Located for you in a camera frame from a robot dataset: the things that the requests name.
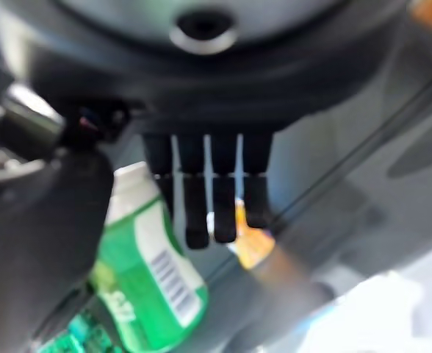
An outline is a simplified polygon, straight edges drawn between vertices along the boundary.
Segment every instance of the black plastic housing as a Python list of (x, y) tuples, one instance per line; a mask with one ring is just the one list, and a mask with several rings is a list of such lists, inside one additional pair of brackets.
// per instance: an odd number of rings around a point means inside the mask
[(276, 131), (356, 93), (390, 52), (406, 3), (346, 1), (277, 38), (198, 57), (131, 43), (53, 1), (0, 0), (0, 46), (47, 99), (144, 104), (142, 132)]

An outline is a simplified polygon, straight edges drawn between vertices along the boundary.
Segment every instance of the robotic arm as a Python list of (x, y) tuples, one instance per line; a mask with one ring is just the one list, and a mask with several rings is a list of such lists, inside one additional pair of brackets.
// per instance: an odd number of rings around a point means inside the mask
[(97, 143), (134, 120), (171, 212), (178, 154), (187, 244), (203, 249), (204, 136), (221, 243), (236, 237), (242, 136), (248, 222), (265, 227), (273, 134), (358, 92), (406, 2), (0, 0), (7, 66), (43, 97), (14, 85), (0, 106), (0, 145), (25, 162), (0, 159), (0, 353), (35, 349), (90, 296), (113, 181)]

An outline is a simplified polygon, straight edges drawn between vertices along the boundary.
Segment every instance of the green bottle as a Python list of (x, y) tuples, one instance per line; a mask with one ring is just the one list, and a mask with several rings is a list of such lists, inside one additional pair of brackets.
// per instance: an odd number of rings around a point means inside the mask
[[(107, 225), (90, 284), (113, 317), (121, 346), (129, 353), (168, 352), (190, 335), (204, 315), (207, 287), (184, 256), (145, 163), (115, 172)], [(79, 340), (79, 319), (84, 320), (83, 315), (71, 323), (63, 340)], [(82, 351), (48, 351), (62, 352)], [(85, 352), (95, 353), (90, 348)]]

